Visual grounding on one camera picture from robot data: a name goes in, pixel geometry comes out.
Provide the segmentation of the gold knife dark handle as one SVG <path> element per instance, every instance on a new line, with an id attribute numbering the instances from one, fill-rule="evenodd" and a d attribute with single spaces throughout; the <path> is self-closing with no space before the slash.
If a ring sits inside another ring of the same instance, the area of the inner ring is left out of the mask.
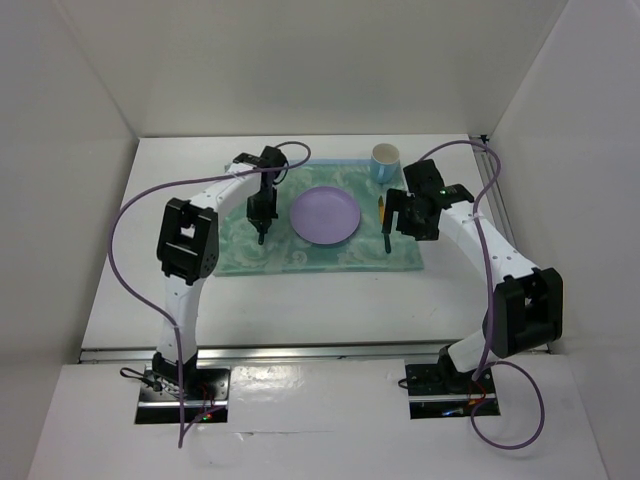
<path id="1" fill-rule="evenodd" d="M 390 243 L 390 238 L 389 238 L 389 234 L 386 232 L 385 230 L 385 203 L 384 203 L 384 199 L 382 196 L 379 196 L 378 198 L 378 215 L 379 215 L 379 222 L 382 228 L 382 235 L 383 235 L 383 240 L 384 240 L 384 249 L 386 254 L 390 254 L 391 253 L 391 243 Z"/>

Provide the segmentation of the light blue mug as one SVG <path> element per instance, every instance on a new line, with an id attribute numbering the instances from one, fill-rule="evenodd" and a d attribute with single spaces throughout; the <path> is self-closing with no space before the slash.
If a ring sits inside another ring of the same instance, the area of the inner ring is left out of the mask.
<path id="1" fill-rule="evenodd" d="M 398 148 L 389 143 L 376 145 L 370 158 L 370 174 L 378 184 L 388 183 L 396 173 L 400 164 Z"/>

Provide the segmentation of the green patterned placemat cloth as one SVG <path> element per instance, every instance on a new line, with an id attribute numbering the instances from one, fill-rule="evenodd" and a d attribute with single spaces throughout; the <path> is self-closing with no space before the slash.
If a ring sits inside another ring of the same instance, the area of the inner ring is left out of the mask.
<path id="1" fill-rule="evenodd" d="M 360 221 L 346 240 L 316 245 L 300 237 L 291 226 L 294 200 L 313 187 L 336 187 L 354 198 Z M 392 251 L 385 252 L 378 200 L 390 188 L 402 189 L 399 172 L 385 185 L 370 175 L 366 159 L 314 159 L 291 170 L 277 187 L 277 213 L 263 244 L 246 218 L 246 206 L 236 207 L 220 227 L 218 277 L 283 273 L 418 271 L 423 268 L 418 244 L 397 232 L 390 235 Z"/>

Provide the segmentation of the purple plastic plate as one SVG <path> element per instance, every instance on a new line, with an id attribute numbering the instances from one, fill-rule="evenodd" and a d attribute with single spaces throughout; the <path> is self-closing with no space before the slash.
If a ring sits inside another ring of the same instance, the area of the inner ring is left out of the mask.
<path id="1" fill-rule="evenodd" d="M 356 200 L 337 187 L 310 188 L 294 200 L 290 223 L 295 233 L 315 245 L 334 245 L 357 230 L 361 210 Z"/>

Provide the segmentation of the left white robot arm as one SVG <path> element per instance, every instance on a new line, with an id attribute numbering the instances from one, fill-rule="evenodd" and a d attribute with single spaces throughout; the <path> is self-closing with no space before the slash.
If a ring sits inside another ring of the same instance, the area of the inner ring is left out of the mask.
<path id="1" fill-rule="evenodd" d="M 197 369 L 196 322 L 205 280 L 219 261 L 219 225 L 237 206 L 256 229 L 258 243 L 278 218 L 278 167 L 288 165 L 284 153 L 266 146 L 262 153 L 238 155 L 225 180 L 213 182 L 187 200 L 171 199 L 165 206 L 157 258 L 165 275 L 165 310 L 177 328 L 162 330 L 152 359 L 152 371 L 163 389 L 176 399 L 189 397 L 204 382 Z"/>

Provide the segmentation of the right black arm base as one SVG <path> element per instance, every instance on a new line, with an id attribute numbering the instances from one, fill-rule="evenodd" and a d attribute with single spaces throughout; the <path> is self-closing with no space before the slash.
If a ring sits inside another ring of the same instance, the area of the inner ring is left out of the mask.
<path id="1" fill-rule="evenodd" d="M 473 372 L 458 372 L 442 347 L 433 360 L 405 364 L 397 381 L 408 396 L 412 420 L 499 416 L 500 407 L 491 370 L 478 380 Z"/>

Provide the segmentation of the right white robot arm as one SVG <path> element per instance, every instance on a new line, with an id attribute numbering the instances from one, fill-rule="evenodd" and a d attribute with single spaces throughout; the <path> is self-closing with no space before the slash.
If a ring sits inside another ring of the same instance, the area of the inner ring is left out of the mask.
<path id="1" fill-rule="evenodd" d="M 420 160 L 403 170 L 406 189 L 386 193 L 382 234 L 387 253 L 397 231 L 416 241 L 452 240 L 480 272 L 488 288 L 482 326 L 443 347 L 428 381 L 461 393 L 477 368 L 559 339 L 563 328 L 563 280 L 541 269 L 484 218 L 461 184 L 446 185 L 435 162 Z"/>

